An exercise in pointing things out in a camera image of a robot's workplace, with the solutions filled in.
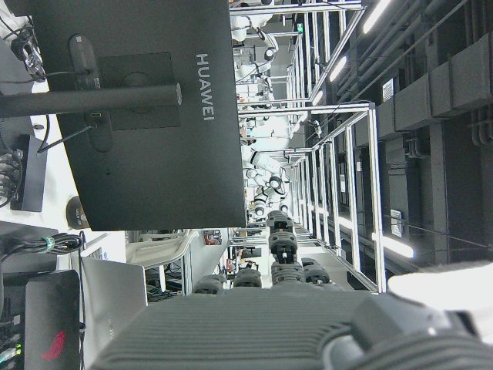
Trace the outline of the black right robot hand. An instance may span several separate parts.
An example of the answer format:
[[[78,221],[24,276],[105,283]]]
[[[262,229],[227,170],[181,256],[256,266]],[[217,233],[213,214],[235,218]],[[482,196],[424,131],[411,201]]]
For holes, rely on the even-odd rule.
[[[95,369],[490,369],[489,262],[393,277],[380,294],[345,290],[314,260],[298,262],[293,221],[267,217],[272,285],[242,270],[225,290],[204,279],[150,305]]]

